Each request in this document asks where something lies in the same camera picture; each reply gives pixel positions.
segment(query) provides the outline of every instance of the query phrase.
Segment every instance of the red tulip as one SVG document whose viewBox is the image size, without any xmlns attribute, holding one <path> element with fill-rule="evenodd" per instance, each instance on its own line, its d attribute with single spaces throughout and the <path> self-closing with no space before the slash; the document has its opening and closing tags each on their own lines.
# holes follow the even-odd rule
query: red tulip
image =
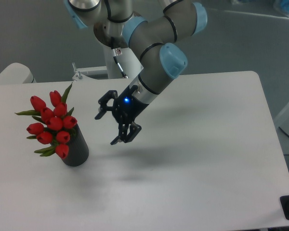
<svg viewBox="0 0 289 231">
<path fill-rule="evenodd" d="M 54 109 L 54 115 L 57 117 L 62 117 L 67 114 L 67 104 L 60 102 Z"/>
<path fill-rule="evenodd" d="M 70 116 L 70 115 L 68 115 L 67 117 L 65 117 L 63 119 L 63 127 L 65 127 L 66 129 L 71 129 L 76 124 L 77 124 L 77 120 L 74 117 Z"/>
<path fill-rule="evenodd" d="M 49 109 L 48 107 L 44 107 L 41 112 L 41 117 L 42 117 L 42 120 L 44 122 L 46 122 L 47 120 L 49 120 L 50 118 L 53 118 L 54 117 L 54 113 L 51 109 Z"/>
<path fill-rule="evenodd" d="M 46 107 L 46 103 L 44 102 L 44 100 L 42 100 L 41 98 L 37 96 L 32 96 L 30 98 L 30 101 L 34 110 L 37 112 L 41 111 L 44 107 Z"/>
<path fill-rule="evenodd" d="M 66 158 L 68 155 L 68 146 L 66 144 L 59 144 L 56 149 L 55 152 L 58 154 L 58 156 L 60 156 L 62 159 Z"/>
<path fill-rule="evenodd" d="M 70 140 L 70 135 L 67 131 L 59 131 L 56 135 L 56 140 L 59 143 L 67 143 Z"/>
<path fill-rule="evenodd" d="M 46 121 L 46 125 L 51 130 L 59 131 L 63 127 L 63 121 L 59 117 L 52 117 Z"/>
<path fill-rule="evenodd" d="M 44 126 L 41 123 L 30 124 L 27 131 L 32 135 L 39 135 L 44 131 Z"/>
<path fill-rule="evenodd" d="M 50 101 L 52 102 L 52 105 L 56 107 L 61 102 L 60 93 L 55 90 L 55 91 L 51 91 L 49 95 L 50 95 Z"/>
<path fill-rule="evenodd" d="M 42 144 L 48 144 L 53 141 L 53 135 L 47 131 L 37 135 L 37 140 Z"/>
</svg>

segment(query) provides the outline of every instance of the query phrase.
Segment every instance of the concrete floor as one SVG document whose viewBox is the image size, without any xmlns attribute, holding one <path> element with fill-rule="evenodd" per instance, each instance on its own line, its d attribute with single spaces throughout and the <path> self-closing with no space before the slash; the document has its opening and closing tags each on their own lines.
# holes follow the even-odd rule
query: concrete floor
<svg viewBox="0 0 289 231">
<path fill-rule="evenodd" d="M 272 0 L 199 2 L 207 8 L 208 25 L 177 43 L 189 60 L 183 74 L 255 71 L 275 117 L 289 101 L 289 19 L 273 9 Z M 156 0 L 135 0 L 134 9 L 148 21 L 162 16 Z M 67 81 L 72 62 L 103 66 L 102 55 L 92 29 L 76 29 L 61 0 L 0 0 L 0 72 L 17 62 L 28 66 L 37 82 Z M 289 123 L 285 130 L 289 133 Z M 289 139 L 278 135 L 289 154 Z"/>
</svg>

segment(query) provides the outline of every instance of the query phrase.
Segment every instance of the blue led light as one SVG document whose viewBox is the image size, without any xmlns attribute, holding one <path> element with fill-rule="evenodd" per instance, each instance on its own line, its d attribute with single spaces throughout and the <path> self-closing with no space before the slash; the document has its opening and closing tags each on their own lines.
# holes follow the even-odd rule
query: blue led light
<svg viewBox="0 0 289 231">
<path fill-rule="evenodd" d="M 130 99 L 127 98 L 127 97 L 125 97 L 125 98 L 124 98 L 124 102 L 125 102 L 125 103 L 129 103 L 129 102 L 130 102 Z"/>
</svg>

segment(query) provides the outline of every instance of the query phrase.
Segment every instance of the white chair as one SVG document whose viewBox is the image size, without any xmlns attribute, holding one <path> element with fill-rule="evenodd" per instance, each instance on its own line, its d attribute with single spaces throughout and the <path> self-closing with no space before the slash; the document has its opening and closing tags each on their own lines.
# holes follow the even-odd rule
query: white chair
<svg viewBox="0 0 289 231">
<path fill-rule="evenodd" d="M 0 73 L 0 85 L 36 83 L 31 71 L 25 65 L 13 63 Z"/>
</svg>

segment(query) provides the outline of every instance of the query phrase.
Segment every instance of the light blue joint cap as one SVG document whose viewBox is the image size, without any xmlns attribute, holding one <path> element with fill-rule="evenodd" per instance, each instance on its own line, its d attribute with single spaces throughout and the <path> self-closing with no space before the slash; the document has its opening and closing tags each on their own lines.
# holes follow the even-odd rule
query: light blue joint cap
<svg viewBox="0 0 289 231">
<path fill-rule="evenodd" d="M 69 5 L 68 0 L 64 0 L 64 5 L 67 8 L 69 15 L 72 17 L 73 21 L 76 23 L 78 29 L 87 28 L 87 26 L 81 21 L 78 15 L 73 11 L 72 7 Z"/>
<path fill-rule="evenodd" d="M 122 36 L 124 37 L 125 42 L 130 46 L 131 35 L 134 30 L 139 26 L 140 23 L 145 22 L 146 20 L 143 17 L 133 17 L 123 27 Z"/>
<path fill-rule="evenodd" d="M 193 2 L 193 5 L 195 6 L 197 11 L 197 25 L 196 30 L 193 34 L 195 35 L 206 27 L 208 22 L 208 15 L 206 9 L 199 2 Z"/>
<path fill-rule="evenodd" d="M 159 51 L 159 58 L 167 75 L 176 79 L 187 67 L 187 57 L 174 44 L 166 43 Z"/>
</svg>

